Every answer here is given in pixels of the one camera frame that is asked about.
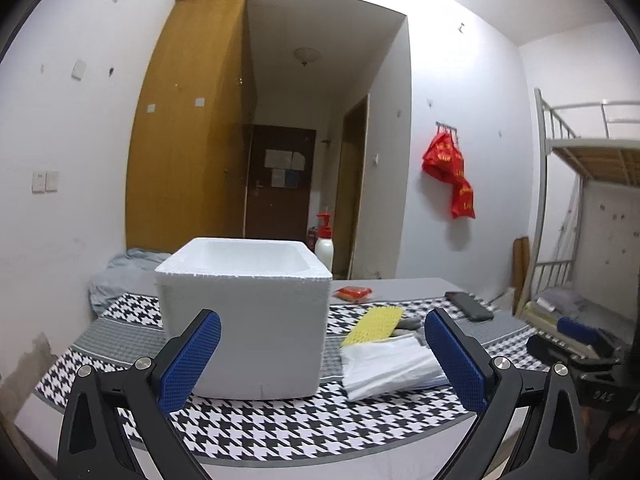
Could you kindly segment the yellow foam net sleeve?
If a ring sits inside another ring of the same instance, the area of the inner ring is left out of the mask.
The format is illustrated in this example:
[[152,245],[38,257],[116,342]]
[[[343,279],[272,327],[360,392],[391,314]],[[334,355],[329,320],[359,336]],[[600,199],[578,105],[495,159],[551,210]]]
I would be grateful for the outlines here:
[[366,344],[388,338],[402,318],[402,307],[374,307],[356,323],[342,342],[343,347]]

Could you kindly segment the white tissue pack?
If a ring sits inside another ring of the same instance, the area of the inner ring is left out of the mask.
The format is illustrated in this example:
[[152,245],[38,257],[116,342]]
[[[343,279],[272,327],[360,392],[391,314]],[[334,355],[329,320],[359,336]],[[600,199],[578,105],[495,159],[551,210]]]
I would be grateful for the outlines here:
[[449,384],[427,346],[407,335],[341,348],[343,388],[350,402]]

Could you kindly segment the metal bunk bed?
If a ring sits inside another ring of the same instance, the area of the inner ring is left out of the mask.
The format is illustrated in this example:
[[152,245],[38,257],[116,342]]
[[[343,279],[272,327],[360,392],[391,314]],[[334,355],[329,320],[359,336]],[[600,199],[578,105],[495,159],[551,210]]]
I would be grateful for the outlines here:
[[[639,104],[602,100],[553,106],[534,91],[538,207],[515,314],[582,356],[597,351],[570,328],[632,344],[639,327]],[[552,248],[550,172],[574,179]]]

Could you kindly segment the black smartphone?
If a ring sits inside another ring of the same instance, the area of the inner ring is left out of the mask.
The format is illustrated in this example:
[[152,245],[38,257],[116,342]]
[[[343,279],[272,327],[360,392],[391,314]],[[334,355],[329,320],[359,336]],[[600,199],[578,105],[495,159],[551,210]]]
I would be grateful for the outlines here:
[[485,322],[494,314],[466,292],[446,292],[445,298],[457,307],[471,322]]

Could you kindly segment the blue-grey crumpled cloth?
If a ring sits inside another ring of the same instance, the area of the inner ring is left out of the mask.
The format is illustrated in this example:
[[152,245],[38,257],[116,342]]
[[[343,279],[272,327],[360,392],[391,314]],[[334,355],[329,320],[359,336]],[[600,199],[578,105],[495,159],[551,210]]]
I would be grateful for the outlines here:
[[156,295],[155,269],[169,252],[131,248],[116,255],[89,283],[89,304],[96,316],[125,294]]

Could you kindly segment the white styrofoam box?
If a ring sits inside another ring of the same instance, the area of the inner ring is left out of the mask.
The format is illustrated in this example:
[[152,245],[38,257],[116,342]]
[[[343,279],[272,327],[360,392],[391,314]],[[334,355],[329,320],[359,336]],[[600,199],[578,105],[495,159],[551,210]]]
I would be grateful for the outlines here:
[[332,274],[301,242],[198,237],[155,270],[167,336],[203,309],[221,320],[194,387],[224,400],[284,400],[319,388]]

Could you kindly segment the red snack packet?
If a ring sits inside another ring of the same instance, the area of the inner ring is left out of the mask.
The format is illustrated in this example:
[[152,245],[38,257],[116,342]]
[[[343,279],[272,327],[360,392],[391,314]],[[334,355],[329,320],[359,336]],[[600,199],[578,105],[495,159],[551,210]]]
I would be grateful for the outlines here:
[[344,286],[333,293],[335,299],[346,302],[346,304],[360,304],[367,301],[372,295],[372,289],[360,286]]

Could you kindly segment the red hanging bag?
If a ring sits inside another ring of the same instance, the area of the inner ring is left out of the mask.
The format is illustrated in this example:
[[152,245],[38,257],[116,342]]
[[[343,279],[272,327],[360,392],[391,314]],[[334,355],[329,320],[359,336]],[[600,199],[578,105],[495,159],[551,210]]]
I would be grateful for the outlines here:
[[475,218],[474,192],[466,180],[464,158],[457,142],[457,130],[441,122],[422,156],[422,170],[451,186],[450,214],[454,219]]

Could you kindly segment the wooden wardrobe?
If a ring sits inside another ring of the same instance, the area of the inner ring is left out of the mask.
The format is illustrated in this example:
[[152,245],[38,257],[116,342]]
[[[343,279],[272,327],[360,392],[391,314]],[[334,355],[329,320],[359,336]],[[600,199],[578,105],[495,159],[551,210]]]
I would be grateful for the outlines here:
[[175,252],[243,234],[255,96],[247,0],[178,0],[144,77],[126,174],[126,244]]

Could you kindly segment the white pump lotion bottle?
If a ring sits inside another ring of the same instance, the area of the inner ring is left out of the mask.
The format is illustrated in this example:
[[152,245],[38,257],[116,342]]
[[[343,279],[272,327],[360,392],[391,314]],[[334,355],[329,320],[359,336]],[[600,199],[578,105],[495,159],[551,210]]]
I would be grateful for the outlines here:
[[317,218],[320,224],[316,244],[314,245],[314,253],[326,268],[332,271],[334,244],[332,240],[331,215],[328,212],[319,212]]

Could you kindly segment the red fire extinguisher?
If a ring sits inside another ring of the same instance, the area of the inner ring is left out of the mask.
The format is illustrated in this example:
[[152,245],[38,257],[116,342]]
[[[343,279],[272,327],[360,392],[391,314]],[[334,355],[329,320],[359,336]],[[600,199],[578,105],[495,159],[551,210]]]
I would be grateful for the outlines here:
[[307,246],[313,252],[314,246],[316,246],[318,238],[318,231],[315,226],[312,226],[307,233]]

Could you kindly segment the dark brown entrance door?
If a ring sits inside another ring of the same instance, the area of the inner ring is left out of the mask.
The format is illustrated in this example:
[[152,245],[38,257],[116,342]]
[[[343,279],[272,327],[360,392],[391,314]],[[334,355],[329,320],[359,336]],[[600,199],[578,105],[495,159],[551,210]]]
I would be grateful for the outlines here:
[[306,240],[314,130],[256,125],[248,163],[245,236]]

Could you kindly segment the ceiling lamp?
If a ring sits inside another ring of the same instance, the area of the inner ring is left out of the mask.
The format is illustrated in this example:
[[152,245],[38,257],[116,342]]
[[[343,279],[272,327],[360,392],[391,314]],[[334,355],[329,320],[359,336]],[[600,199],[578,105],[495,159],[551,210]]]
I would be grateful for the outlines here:
[[293,51],[294,58],[303,66],[318,62],[321,58],[321,53],[314,48],[300,47]]

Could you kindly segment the white wall switches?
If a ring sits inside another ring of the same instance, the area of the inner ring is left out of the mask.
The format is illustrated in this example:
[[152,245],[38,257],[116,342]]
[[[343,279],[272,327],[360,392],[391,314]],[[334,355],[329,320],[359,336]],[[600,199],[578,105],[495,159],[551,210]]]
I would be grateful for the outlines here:
[[34,194],[58,192],[60,173],[58,171],[34,171],[32,173],[32,192]]

